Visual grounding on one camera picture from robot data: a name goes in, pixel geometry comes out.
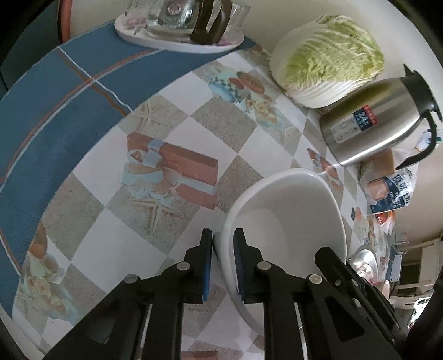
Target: stainless steel thermos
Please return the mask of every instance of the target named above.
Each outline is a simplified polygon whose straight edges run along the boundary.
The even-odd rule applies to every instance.
[[[413,165],[435,148],[437,125],[431,112],[442,115],[429,86],[417,71],[404,65],[406,76],[369,84],[330,105],[320,127],[332,154],[349,166],[387,150],[407,138],[425,117],[431,143],[396,169]]]

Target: blue tablecloth border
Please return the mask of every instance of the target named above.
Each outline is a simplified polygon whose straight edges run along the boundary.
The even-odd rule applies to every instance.
[[[245,39],[240,48],[253,45]],[[110,23],[54,49],[11,88],[0,102],[0,304],[8,315],[38,222],[75,165],[143,100],[225,54],[129,44]]]

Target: ceramic bowl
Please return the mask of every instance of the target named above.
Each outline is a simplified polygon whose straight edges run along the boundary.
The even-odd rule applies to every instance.
[[[342,216],[326,182],[316,173],[290,169],[255,183],[229,210],[222,231],[214,237],[227,290],[238,312],[257,333],[264,334],[262,304],[243,304],[237,287],[233,233],[243,228],[248,245],[263,259],[288,274],[307,277],[319,273],[314,256],[330,247],[346,260]]]

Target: gift box print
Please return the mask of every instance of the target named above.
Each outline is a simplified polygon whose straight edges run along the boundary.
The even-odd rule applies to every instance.
[[[177,196],[213,210],[218,160],[149,136],[128,135],[128,163],[122,182],[136,199],[167,206]]]

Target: table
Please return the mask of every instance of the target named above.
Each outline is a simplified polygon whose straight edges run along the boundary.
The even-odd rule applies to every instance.
[[[0,104],[2,117],[15,111],[32,129],[31,118],[46,114],[13,166],[0,159],[7,174],[0,266],[12,268],[0,267],[2,285],[13,275],[0,303],[39,349],[49,351],[126,274],[146,278],[181,261],[202,228],[217,230],[244,190],[289,168],[314,170],[329,184],[348,254],[364,243],[383,247],[357,168],[336,165],[316,112],[294,105],[270,78],[268,53],[251,43],[218,59],[141,51],[113,36],[108,25],[56,49]],[[110,38],[127,53],[116,59]],[[99,53],[100,66],[91,61]],[[49,70],[66,72],[66,64],[69,85],[43,78]],[[14,96],[37,96],[42,84],[47,94],[26,99],[30,110]],[[62,105],[47,113],[42,99]],[[54,117],[59,121],[49,122]],[[12,197],[17,204],[6,207]],[[263,349],[263,337],[235,310],[213,256],[209,300],[185,306],[182,350],[261,359]]]

